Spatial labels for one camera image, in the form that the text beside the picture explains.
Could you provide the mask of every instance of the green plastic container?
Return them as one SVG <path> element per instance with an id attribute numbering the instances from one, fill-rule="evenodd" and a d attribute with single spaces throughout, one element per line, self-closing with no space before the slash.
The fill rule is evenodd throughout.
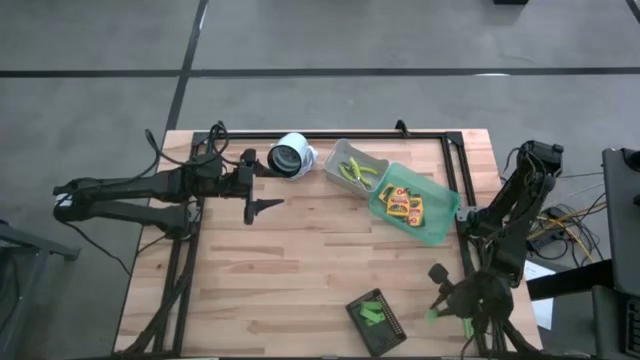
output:
<path id="1" fill-rule="evenodd" d="M 411 227 L 406 222 L 387 215 L 387 205 L 378 196 L 386 185 L 409 188 L 412 195 L 422 196 L 424 226 Z M 453 217 L 460 207 L 460 195 L 398 163 L 393 163 L 369 198 L 369 208 L 375 215 L 408 232 L 427 245 L 439 245 L 444 241 Z"/>

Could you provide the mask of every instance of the white paper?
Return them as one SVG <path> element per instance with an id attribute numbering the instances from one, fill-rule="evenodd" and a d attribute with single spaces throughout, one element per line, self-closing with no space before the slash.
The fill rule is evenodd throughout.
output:
<path id="1" fill-rule="evenodd" d="M 549 270 L 530 261 L 524 263 L 524 276 L 527 280 L 533 280 L 541 276 L 553 275 L 556 272 Z M 534 301 L 533 313 L 536 316 L 538 326 L 551 330 L 551 319 L 553 318 L 553 298 Z"/>

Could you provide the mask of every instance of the yellow cable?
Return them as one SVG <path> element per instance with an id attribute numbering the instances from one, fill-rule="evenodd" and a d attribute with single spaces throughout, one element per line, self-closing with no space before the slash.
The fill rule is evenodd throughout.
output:
<path id="1" fill-rule="evenodd" d="M 593 206 L 592 208 L 590 208 L 590 209 L 582 209 L 582 210 L 576 211 L 576 212 L 574 212 L 574 213 L 567 214 L 567 215 L 565 215 L 565 216 L 559 217 L 558 219 L 556 219 L 556 221 L 558 221 L 558 222 L 560 222 L 560 223 L 561 223 L 561 222 L 563 222 L 564 220 L 567 220 L 567 219 L 569 219 L 569 218 L 571 218 L 571 217 L 574 217 L 574 216 L 576 216 L 576 215 L 582 215 L 582 214 L 584 214 L 584 213 L 586 213 L 586 212 L 588 212 L 588 211 L 600 210 L 600 209 L 602 209 L 602 208 L 604 208 L 604 207 L 606 207 L 606 206 L 607 206 L 607 202 L 606 202 L 606 201 L 604 201 L 604 202 L 601 202 L 601 203 L 599 203 L 599 204 L 594 205 L 594 206 Z M 555 226 L 556 226 L 556 224 L 554 224 L 553 222 L 551 222 L 551 223 L 552 223 L 552 225 L 545 226 L 545 227 L 543 227 L 542 229 L 540 229 L 540 230 L 538 230 L 538 231 L 534 232 L 533 234 L 529 235 L 529 236 L 527 237 L 527 240 L 531 240 L 531 239 L 533 239 L 533 238 L 536 238 L 536 237 L 538 237 L 538 236 L 540 236 L 540 235 L 544 234 L 544 232 L 545 232 L 545 231 L 547 231 L 547 230 L 549 230 L 549 229 L 551 229 L 551 228 L 553 228 L 553 227 L 555 227 Z"/>
<path id="2" fill-rule="evenodd" d="M 576 234 L 574 234 L 573 231 L 571 231 L 571 229 L 569 229 L 565 224 L 563 224 L 560 221 L 558 221 L 559 219 L 558 220 L 549 219 L 549 218 L 546 218 L 546 217 L 543 217 L 543 216 L 538 216 L 538 219 L 549 221 L 551 223 L 554 223 L 555 225 L 561 226 L 569 234 L 569 236 L 571 236 L 578 244 L 580 244 L 580 247 L 582 248 L 584 253 L 587 255 L 587 257 L 589 258 L 589 261 L 591 261 L 591 263 L 595 262 L 593 257 L 591 257 L 591 254 L 589 254 L 589 252 L 587 251 L 587 248 L 584 247 L 584 244 L 582 243 L 582 240 L 580 240 L 580 238 L 577 237 Z"/>

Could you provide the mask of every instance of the concrete floor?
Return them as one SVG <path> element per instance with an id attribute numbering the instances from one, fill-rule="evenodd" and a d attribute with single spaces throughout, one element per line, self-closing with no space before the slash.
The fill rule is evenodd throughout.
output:
<path id="1" fill-rule="evenodd" d="M 179 69 L 197 3 L 0 0 L 0 70 Z M 202 31 L 194 68 L 640 66 L 640 25 L 624 0 L 532 0 L 525 8 L 211 0 Z M 145 167 L 152 152 L 143 130 L 161 138 L 176 83 L 0 79 L 0 218 L 83 247 L 76 263 L 50 261 L 21 358 L 111 350 L 126 275 L 53 220 L 51 190 L 74 177 L 125 177 Z M 390 128 L 401 118 L 412 128 L 488 128 L 499 164 L 512 147 L 537 139 L 564 145 L 565 173 L 577 174 L 598 171 L 606 147 L 640 147 L 639 96 L 640 77 L 630 75 L 192 79 L 177 127 L 221 119 L 230 129 Z M 602 187 L 565 197 L 601 182 L 559 180 L 549 201 L 588 206 Z M 606 215 L 587 224 L 609 256 Z M 139 226 L 80 227 L 132 263 Z M 562 335 L 546 344 L 592 350 L 567 335 L 572 319 L 558 313 Z"/>

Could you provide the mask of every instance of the green-handled pliers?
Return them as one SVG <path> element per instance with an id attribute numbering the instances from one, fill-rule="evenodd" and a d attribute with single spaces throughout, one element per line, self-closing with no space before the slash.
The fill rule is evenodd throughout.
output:
<path id="1" fill-rule="evenodd" d="M 365 187 L 371 187 L 371 180 L 362 176 L 362 173 L 369 173 L 372 175 L 378 175 L 378 171 L 366 166 L 360 166 L 356 160 L 352 157 L 349 158 L 349 163 L 341 162 L 339 165 L 340 173 L 342 176 L 351 181 L 354 184 L 358 182 L 362 183 Z"/>

